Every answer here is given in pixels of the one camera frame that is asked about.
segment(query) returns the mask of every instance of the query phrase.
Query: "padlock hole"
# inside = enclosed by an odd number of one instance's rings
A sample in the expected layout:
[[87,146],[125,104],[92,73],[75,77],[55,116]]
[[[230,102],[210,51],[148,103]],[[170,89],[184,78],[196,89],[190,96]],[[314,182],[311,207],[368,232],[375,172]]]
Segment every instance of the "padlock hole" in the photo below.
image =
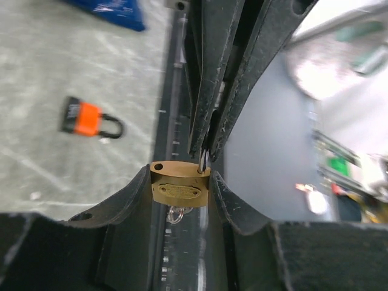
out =
[[163,165],[162,164],[156,164],[154,166],[154,169],[157,170],[157,171],[160,171],[161,169],[163,169]]

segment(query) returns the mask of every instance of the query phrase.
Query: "blurred background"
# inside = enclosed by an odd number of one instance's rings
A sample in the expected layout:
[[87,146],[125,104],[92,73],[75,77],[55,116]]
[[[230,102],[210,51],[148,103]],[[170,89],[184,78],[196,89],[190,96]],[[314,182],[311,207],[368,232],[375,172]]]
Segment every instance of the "blurred background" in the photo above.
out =
[[[320,0],[295,39],[384,2]],[[160,0],[138,4],[142,32],[60,0],[0,2],[0,211],[69,219],[124,187],[150,162],[172,11]],[[349,65],[385,47],[386,23],[373,21],[383,24],[343,32],[342,41],[323,36],[287,49],[282,70],[295,90],[318,101],[326,134],[356,151],[386,153],[385,57],[364,75],[356,72],[363,67]],[[106,140],[59,132],[69,95],[121,119],[125,135]]]

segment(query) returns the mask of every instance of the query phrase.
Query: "black and orange padlock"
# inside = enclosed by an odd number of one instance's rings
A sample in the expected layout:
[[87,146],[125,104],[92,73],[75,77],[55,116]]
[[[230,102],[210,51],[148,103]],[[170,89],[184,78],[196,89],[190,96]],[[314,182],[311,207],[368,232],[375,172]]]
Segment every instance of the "black and orange padlock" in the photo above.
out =
[[[100,131],[99,128],[102,120],[114,122],[118,126],[118,132]],[[124,133],[124,125],[117,118],[103,113],[98,106],[86,103],[75,97],[68,97],[61,130],[86,136],[99,135],[104,138],[119,138]]]

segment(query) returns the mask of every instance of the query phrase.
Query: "concrete surface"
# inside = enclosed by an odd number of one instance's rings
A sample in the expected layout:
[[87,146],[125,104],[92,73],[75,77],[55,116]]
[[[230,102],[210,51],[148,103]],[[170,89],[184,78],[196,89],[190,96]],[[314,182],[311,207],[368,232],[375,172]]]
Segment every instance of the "concrete surface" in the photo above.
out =
[[[0,1],[0,211],[67,219],[150,161],[170,10],[139,3],[142,33],[60,0]],[[58,132],[67,95],[122,119],[125,136]]]

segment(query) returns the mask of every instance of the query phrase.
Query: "brass padlock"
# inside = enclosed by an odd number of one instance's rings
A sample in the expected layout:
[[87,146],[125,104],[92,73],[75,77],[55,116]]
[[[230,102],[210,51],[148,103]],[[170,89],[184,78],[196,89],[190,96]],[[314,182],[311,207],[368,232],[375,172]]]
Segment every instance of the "brass padlock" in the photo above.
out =
[[198,173],[191,162],[164,161],[151,164],[153,199],[177,207],[207,205],[210,168]]

